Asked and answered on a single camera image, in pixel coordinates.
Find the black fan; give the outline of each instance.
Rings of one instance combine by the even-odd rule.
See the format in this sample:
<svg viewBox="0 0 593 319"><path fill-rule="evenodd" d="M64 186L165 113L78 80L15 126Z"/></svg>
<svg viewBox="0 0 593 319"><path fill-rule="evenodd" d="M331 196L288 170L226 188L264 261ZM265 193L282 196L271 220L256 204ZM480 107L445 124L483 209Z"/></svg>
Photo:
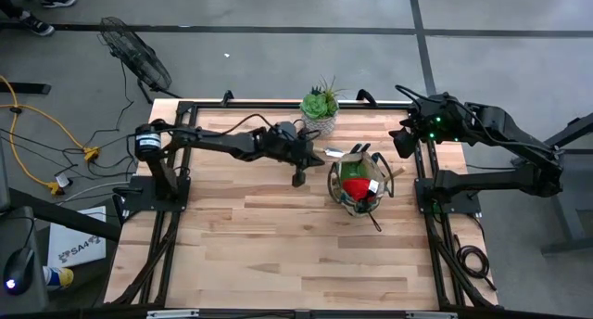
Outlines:
<svg viewBox="0 0 593 319"><path fill-rule="evenodd" d="M113 57L118 58L130 71L138 77L138 86L146 101L152 104L143 83L154 92L181 98L168 91L171 78L167 69L158 60L155 50L118 18L101 19L101 36L109 46Z"/></svg>

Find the woven basket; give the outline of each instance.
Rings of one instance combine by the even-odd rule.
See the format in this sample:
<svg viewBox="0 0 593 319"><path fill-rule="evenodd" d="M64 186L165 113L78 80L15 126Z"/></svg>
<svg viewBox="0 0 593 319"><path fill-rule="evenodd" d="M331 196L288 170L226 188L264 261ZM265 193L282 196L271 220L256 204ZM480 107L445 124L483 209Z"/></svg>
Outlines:
<svg viewBox="0 0 593 319"><path fill-rule="evenodd" d="M325 137L332 133L335 128L335 120L337 119L337 112L334 114L333 117L323 119L323 120L313 120L306 114L303 114L301 120L305 123L305 128L308 131L319 130L321 133L319 137Z"/></svg>

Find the wooden table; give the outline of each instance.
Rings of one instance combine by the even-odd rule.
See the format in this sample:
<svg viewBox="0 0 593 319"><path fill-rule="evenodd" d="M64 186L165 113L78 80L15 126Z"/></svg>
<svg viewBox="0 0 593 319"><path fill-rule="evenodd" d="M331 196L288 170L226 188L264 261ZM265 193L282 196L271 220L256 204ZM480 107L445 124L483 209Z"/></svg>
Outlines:
<svg viewBox="0 0 593 319"><path fill-rule="evenodd" d="M177 102L157 99L150 120L173 123ZM224 131L254 112L271 123L300 117L298 110L201 109L197 122ZM397 110L342 110L332 136L316 141L317 147L343 150L368 142L370 151L381 152L392 169L407 168L396 179L396 196L384 198L374 214L382 233L369 218L350 217L330 199L326 179L331 163L307 169L307 182L293 188L294 168L287 164L242 162L193 150L190 203L180 222L167 307L437 309L426 228L412 190L414 158L401 159L387 134L404 116ZM262 125L251 119L239 130ZM440 145L437 154L441 168L465 172L461 144ZM430 166L424 167L430 176ZM143 165L138 172L149 174ZM155 215L141 212L123 226L106 301L117 298L144 265ZM459 215L450 219L462 244L485 249L473 220ZM444 262L443 267L453 300ZM473 282L497 302L485 281Z"/></svg>

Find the gray floor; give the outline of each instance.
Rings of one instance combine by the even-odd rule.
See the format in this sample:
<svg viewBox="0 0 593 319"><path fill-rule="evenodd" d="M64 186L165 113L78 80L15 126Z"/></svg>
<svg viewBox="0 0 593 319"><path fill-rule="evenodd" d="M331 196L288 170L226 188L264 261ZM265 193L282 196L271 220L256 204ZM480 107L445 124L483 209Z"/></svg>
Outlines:
<svg viewBox="0 0 593 319"><path fill-rule="evenodd" d="M591 30L590 3L420 0L420 7L425 28ZM131 24L155 25L413 27L410 0L80 0L71 9L33 11L62 23L97 23L101 17L116 16ZM57 32L41 39L26 32L0 32L0 74L11 81L54 85L49 96L20 96L20 102L56 116L81 141L95 129L113 127L126 103L120 64L96 35ZM186 97L221 97L227 89L240 98L302 97L321 76L334 75L349 98L365 88L377 99L402 99L393 90L395 83L419 91L424 87L413 35L148 32L141 36L170 71L171 91ZM591 38L429 37L427 43L438 91L449 91L462 101L501 106L537 138L545 139L593 110ZM132 131L147 118L150 107L129 72L128 96L136 102L124 117L121 132L101 135L97 144ZM9 103L8 96L3 98ZM0 112L0 127L8 128L10 120L7 110ZM20 117L17 133L52 146L72 147L57 127L29 111ZM66 162L59 153L32 147ZM4 149L10 184L51 200L47 190L33 184L10 158L7 144ZM506 166L511 158L500 148L464 150L472 164ZM123 144L115 145L105 149L100 161L107 165L124 154ZM21 155L30 170L45 180L59 171L27 151ZM80 158L75 162L82 163ZM125 165L110 172L124 169ZM69 194L97 183L75 181ZM500 303L513 310L590 316L593 251L551 258L539 252L542 246L561 240L549 199L511 191L483 193L480 199ZM82 209L100 200L70 206ZM100 284L90 284L90 299Z"/></svg>

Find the succulent plant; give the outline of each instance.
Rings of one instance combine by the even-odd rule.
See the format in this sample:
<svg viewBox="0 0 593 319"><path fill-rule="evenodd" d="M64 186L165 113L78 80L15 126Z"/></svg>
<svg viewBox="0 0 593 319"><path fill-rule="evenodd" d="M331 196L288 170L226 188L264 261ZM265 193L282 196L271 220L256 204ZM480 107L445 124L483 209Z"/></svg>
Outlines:
<svg viewBox="0 0 593 319"><path fill-rule="evenodd" d="M336 98L341 90L334 90L335 77L328 84L322 77L321 85L311 87L303 98L300 109L312 120L331 118L339 110Z"/></svg>

